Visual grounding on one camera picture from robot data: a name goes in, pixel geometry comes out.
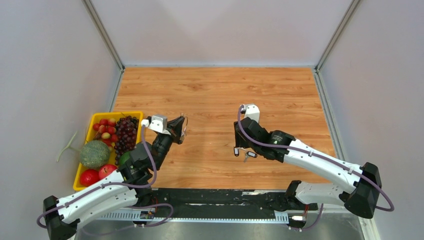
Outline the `metal keyring with keys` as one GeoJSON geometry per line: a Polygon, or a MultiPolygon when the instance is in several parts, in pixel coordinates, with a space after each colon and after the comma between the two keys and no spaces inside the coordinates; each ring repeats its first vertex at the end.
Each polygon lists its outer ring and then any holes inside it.
{"type": "Polygon", "coordinates": [[[181,113],[180,116],[184,118],[183,126],[182,126],[182,131],[181,131],[181,137],[180,138],[181,139],[184,139],[185,136],[187,135],[187,128],[188,128],[189,118],[187,116],[185,116],[184,113],[181,113]]]}

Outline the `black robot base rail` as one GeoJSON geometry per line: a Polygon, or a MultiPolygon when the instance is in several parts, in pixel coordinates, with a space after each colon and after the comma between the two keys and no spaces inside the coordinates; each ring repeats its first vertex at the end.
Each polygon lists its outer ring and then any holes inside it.
{"type": "Polygon", "coordinates": [[[152,208],[121,208],[99,220],[154,223],[166,219],[180,223],[283,224],[298,221],[300,227],[317,203],[305,205],[285,190],[154,188],[149,196],[152,208]]]}

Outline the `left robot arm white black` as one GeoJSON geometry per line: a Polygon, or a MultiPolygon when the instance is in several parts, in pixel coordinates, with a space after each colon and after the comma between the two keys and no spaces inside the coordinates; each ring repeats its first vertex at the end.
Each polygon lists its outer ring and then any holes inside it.
{"type": "Polygon", "coordinates": [[[62,198],[53,195],[45,198],[37,225],[47,230],[50,240],[67,240],[105,214],[136,204],[149,206],[153,201],[151,186],[158,170],[171,146],[184,141],[185,121],[184,115],[168,120],[160,114],[141,120],[141,141],[130,151],[129,159],[84,190],[62,198]]]}

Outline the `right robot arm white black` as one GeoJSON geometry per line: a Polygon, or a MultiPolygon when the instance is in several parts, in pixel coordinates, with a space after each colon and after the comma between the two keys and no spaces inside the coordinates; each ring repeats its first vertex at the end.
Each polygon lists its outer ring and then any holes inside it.
{"type": "Polygon", "coordinates": [[[337,159],[286,132],[268,132],[249,117],[234,122],[234,133],[236,148],[252,149],[256,155],[267,160],[306,169],[329,181],[308,183],[293,180],[285,195],[286,204],[290,208],[324,203],[343,206],[361,218],[373,218],[382,194],[379,168],[375,164],[366,162],[358,165],[337,159]]]}

